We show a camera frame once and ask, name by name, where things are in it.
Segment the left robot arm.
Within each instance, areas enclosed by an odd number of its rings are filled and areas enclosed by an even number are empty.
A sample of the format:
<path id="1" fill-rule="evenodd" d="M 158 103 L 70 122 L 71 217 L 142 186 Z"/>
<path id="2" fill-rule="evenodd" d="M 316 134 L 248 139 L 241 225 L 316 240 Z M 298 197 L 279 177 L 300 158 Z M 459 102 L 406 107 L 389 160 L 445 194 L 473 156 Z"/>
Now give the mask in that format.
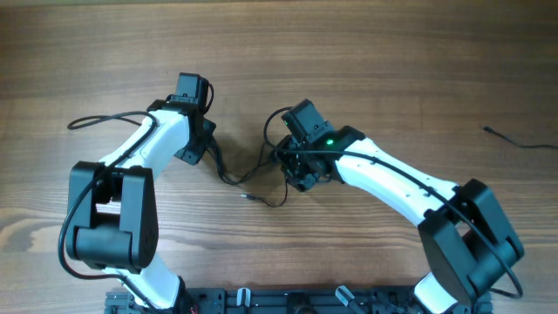
<path id="1" fill-rule="evenodd" d="M 195 313 L 184 280 L 162 261 L 154 183 L 172 158 L 197 164 L 215 124 L 205 115 L 213 86 L 180 73 L 176 90 L 141 112 L 143 121 L 117 150 L 70 172 L 68 212 L 58 238 L 58 259 L 76 278 L 114 278 L 107 313 Z"/>

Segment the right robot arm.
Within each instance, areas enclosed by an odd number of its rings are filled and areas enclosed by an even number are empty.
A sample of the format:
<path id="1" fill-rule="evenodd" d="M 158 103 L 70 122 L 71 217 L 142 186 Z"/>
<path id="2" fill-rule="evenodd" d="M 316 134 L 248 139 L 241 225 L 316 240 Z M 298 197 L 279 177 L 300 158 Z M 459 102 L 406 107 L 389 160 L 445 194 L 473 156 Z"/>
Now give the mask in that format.
<path id="1" fill-rule="evenodd" d="M 486 184 L 425 174 L 357 129 L 336 129 L 307 99 L 276 115 L 289 134 L 272 146 L 271 157 L 287 184 L 305 192 L 328 179 L 362 189 L 418 229 L 430 271 L 411 287 L 403 311 L 473 313 L 491 294 L 522 297 L 512 268 L 525 251 Z"/>

